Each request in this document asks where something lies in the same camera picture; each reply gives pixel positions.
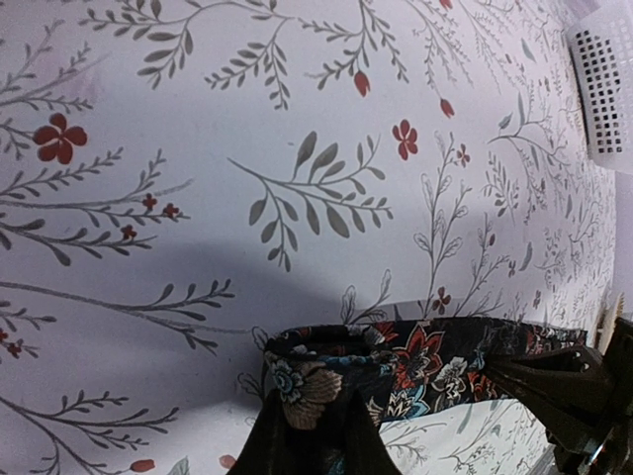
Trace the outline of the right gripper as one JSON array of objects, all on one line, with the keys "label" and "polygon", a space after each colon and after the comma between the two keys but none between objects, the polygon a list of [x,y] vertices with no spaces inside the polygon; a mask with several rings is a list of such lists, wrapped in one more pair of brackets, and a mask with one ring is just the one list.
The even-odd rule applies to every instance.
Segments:
[{"label": "right gripper", "polygon": [[632,323],[609,343],[526,356],[490,356],[483,373],[545,427],[560,474],[632,472]]}]

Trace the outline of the dark floral necktie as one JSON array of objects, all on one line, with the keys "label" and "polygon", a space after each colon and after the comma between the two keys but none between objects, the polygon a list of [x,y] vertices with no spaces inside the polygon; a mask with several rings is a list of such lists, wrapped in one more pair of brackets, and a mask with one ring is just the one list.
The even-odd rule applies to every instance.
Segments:
[{"label": "dark floral necktie", "polygon": [[503,397],[483,373],[490,356],[581,345],[581,329],[485,317],[303,327],[278,333],[264,356],[292,428],[305,437],[306,473],[336,474],[338,415],[358,390],[377,429]]}]

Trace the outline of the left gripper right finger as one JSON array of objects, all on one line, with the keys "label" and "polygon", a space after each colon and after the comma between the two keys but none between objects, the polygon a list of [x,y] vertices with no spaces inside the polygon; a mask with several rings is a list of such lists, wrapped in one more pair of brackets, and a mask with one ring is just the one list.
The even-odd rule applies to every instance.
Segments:
[{"label": "left gripper right finger", "polygon": [[335,473],[344,475],[400,475],[358,390],[347,400],[337,421],[340,455]]}]

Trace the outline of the floral patterned table mat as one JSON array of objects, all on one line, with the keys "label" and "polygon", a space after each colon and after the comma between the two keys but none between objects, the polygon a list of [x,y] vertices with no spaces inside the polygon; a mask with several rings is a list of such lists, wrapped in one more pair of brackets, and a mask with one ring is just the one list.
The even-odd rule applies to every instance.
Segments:
[{"label": "floral patterned table mat", "polygon": [[5,1],[1,470],[224,474],[292,327],[591,331],[594,1]]}]

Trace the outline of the white plastic basket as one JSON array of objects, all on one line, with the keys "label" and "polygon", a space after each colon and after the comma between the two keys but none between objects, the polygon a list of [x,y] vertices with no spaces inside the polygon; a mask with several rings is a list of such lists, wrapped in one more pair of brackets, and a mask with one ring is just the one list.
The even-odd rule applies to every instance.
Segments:
[{"label": "white plastic basket", "polygon": [[632,173],[632,3],[604,1],[566,31],[585,120],[588,156]]}]

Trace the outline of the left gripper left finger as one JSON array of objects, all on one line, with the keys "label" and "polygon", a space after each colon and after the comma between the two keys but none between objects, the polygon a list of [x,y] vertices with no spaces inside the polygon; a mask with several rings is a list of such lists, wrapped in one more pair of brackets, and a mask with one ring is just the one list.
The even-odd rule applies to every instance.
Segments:
[{"label": "left gripper left finger", "polygon": [[231,467],[233,475],[306,473],[304,435],[287,421],[279,390],[266,397],[252,430]]}]

